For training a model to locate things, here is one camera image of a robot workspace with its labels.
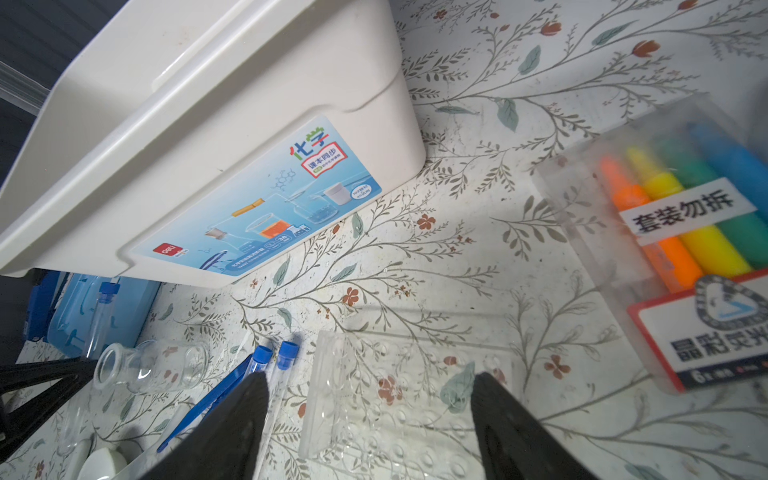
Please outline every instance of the highlighter set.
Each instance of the highlighter set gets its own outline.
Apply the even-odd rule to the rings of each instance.
[[[768,167],[724,119],[688,98],[536,170],[585,269],[669,392],[768,371]]]

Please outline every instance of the floral patterned tablecloth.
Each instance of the floral patterned tablecloth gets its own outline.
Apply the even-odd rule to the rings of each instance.
[[[263,478],[346,478],[296,450],[317,332],[361,329],[507,342],[522,365],[508,382],[602,478],[768,478],[764,382],[660,392],[530,181],[563,148],[691,92],[710,92],[748,125],[768,78],[768,2],[402,0],[392,11],[424,170],[230,287],[163,285],[142,339],[205,342],[207,377],[181,394],[95,396],[97,446],[134,457],[241,346],[298,336]],[[588,235],[603,225],[585,207],[568,199]],[[19,361],[56,356],[28,343]],[[0,465],[0,478],[60,478],[61,420]]]

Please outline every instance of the yellow highlighter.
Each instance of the yellow highlighter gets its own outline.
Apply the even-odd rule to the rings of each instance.
[[[627,158],[650,198],[659,200],[685,190],[677,178],[662,168],[652,154],[638,147],[629,147]],[[752,271],[744,257],[714,225],[683,233],[679,238],[705,273],[731,278]]]

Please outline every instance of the printed label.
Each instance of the printed label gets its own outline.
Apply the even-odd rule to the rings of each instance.
[[[619,212],[644,247],[757,210],[727,178]]]
[[[681,392],[768,372],[768,270],[633,305],[633,321]]]
[[[240,276],[381,193],[321,116],[255,158],[134,252]]]
[[[317,155],[307,158],[301,166],[306,169],[313,177],[317,178],[335,167],[340,161],[345,160],[346,155],[339,147],[339,144],[333,142],[324,147]]]

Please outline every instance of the green highlighter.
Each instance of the green highlighter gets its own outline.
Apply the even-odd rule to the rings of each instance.
[[[654,150],[686,188],[698,187],[720,175],[685,141],[660,135]],[[768,225],[756,214],[744,214],[717,226],[755,270],[768,267]]]

